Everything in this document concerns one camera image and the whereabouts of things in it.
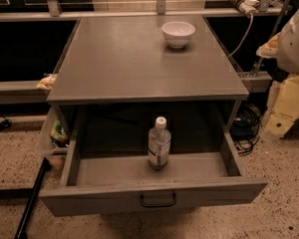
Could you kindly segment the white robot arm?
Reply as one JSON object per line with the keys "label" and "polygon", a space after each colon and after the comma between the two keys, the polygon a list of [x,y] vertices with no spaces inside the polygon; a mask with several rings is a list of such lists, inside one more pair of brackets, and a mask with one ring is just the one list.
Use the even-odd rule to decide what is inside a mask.
{"label": "white robot arm", "polygon": [[264,137],[281,138],[299,119],[299,8],[278,34],[257,49],[256,55],[275,59],[277,67],[288,73],[282,83],[272,83],[262,121]]}

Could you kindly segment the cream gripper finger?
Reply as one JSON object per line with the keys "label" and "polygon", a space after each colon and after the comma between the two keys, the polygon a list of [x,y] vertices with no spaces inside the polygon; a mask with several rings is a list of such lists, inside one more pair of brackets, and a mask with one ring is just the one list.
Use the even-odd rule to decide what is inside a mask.
{"label": "cream gripper finger", "polygon": [[291,75],[282,83],[274,81],[269,90],[264,132],[283,137],[299,119],[299,75]]}

